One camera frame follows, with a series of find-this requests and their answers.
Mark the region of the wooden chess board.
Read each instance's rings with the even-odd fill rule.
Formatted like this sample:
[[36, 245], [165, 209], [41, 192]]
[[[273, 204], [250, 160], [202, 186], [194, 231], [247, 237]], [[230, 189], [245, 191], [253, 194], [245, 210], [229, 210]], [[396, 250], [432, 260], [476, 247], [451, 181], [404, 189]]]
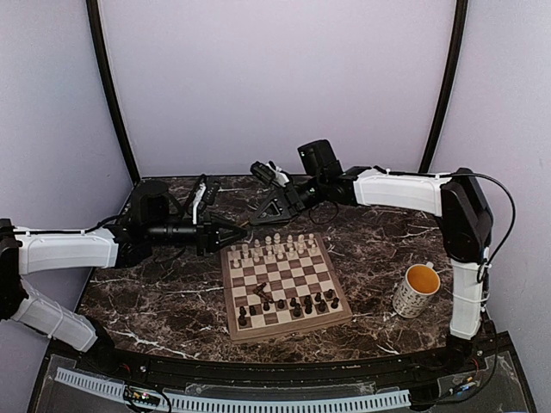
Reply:
[[[227, 324], [233, 342], [257, 342], [348, 323], [352, 311], [345, 297], [334, 266], [326, 251], [323, 239], [318, 233], [289, 234], [283, 239], [275, 233], [265, 239], [250, 243], [239, 243], [225, 247], [220, 252]], [[253, 289], [267, 283], [264, 291], [272, 296], [270, 310], [263, 310], [263, 303]], [[334, 290], [333, 299], [325, 293]], [[326, 310], [318, 311], [319, 302], [315, 294], [321, 293]], [[313, 312], [305, 313], [304, 298], [310, 296]], [[294, 317], [291, 298], [301, 306], [300, 317]], [[331, 302], [339, 298], [338, 308], [331, 308]], [[279, 299], [285, 301], [285, 308], [278, 309]], [[251, 316], [249, 306], [257, 308]], [[238, 324], [239, 307], [247, 311], [247, 325]]]

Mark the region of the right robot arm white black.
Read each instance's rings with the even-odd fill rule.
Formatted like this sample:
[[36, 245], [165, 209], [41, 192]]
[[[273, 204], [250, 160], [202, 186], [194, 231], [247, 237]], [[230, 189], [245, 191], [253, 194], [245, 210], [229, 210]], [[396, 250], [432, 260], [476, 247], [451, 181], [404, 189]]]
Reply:
[[272, 188], [253, 213], [252, 225], [286, 224], [324, 201], [343, 206], [386, 206], [432, 215], [453, 269], [453, 310], [449, 331], [470, 340], [483, 307], [483, 268], [490, 262], [493, 216], [472, 170], [419, 174], [354, 166], [344, 170], [331, 144], [320, 139], [298, 153], [307, 179], [295, 182], [273, 162], [255, 162], [251, 173]]

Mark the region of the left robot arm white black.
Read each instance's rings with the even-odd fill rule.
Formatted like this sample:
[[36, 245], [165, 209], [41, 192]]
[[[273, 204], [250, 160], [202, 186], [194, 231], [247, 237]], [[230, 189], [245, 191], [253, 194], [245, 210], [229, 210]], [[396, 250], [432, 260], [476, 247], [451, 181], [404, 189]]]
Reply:
[[155, 246], [193, 246], [199, 256], [243, 239], [247, 231], [209, 213], [220, 188], [201, 176], [184, 203], [162, 181], [139, 183], [129, 207], [81, 230], [32, 230], [1, 221], [1, 318], [28, 326], [87, 354], [103, 375], [121, 369], [121, 355], [95, 320], [80, 316], [31, 287], [23, 276], [67, 268], [131, 268]]

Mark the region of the patterned mug yellow inside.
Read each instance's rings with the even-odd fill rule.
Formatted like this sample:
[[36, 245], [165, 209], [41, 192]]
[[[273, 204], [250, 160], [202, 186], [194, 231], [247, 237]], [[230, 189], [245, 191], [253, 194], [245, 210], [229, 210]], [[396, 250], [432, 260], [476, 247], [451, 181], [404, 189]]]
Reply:
[[418, 317], [427, 308], [440, 286], [441, 279], [432, 262], [411, 265], [394, 293], [393, 309], [406, 319]]

